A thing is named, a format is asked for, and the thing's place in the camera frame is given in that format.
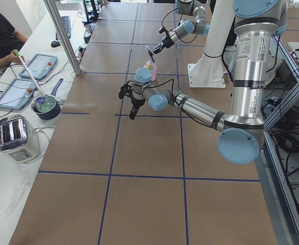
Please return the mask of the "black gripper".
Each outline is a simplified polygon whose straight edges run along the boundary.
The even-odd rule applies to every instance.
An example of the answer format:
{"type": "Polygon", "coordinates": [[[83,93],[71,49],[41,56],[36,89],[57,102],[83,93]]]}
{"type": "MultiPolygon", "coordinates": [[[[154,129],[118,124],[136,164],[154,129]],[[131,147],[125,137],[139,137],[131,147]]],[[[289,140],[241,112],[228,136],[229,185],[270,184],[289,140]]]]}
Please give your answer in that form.
{"type": "Polygon", "coordinates": [[[171,46],[174,45],[174,41],[171,39],[170,36],[165,36],[162,39],[162,43],[158,44],[153,50],[153,54],[158,54],[160,53],[164,48],[170,48],[171,46]]]}
{"type": "Polygon", "coordinates": [[[139,99],[135,99],[134,97],[131,98],[132,108],[129,113],[129,118],[131,120],[135,119],[135,117],[139,111],[139,108],[141,106],[143,106],[145,104],[145,102],[146,102],[145,99],[139,100],[139,99]]]}

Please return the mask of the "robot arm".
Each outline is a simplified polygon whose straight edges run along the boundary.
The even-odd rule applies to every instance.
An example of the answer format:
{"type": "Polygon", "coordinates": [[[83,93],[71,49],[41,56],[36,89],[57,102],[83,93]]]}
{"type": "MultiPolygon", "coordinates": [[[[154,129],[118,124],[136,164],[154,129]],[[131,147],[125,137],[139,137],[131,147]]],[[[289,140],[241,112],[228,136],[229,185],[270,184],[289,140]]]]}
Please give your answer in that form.
{"type": "Polygon", "coordinates": [[[148,103],[159,111],[171,105],[196,122],[220,131],[218,150],[229,162],[247,164],[256,159],[264,143],[260,106],[270,39],[284,32],[287,1],[234,1],[235,33],[238,36],[233,97],[230,114],[216,110],[175,88],[163,88],[147,68],[139,68],[120,97],[131,99],[130,118],[148,103]]]}
{"type": "Polygon", "coordinates": [[[175,1],[176,7],[174,12],[180,14],[178,26],[168,30],[164,26],[165,17],[163,18],[159,33],[165,33],[160,44],[158,44],[151,52],[154,54],[160,53],[164,48],[170,48],[178,41],[187,43],[184,38],[189,34],[207,36],[209,33],[210,24],[206,19],[206,8],[204,3],[200,1],[175,1]]]}

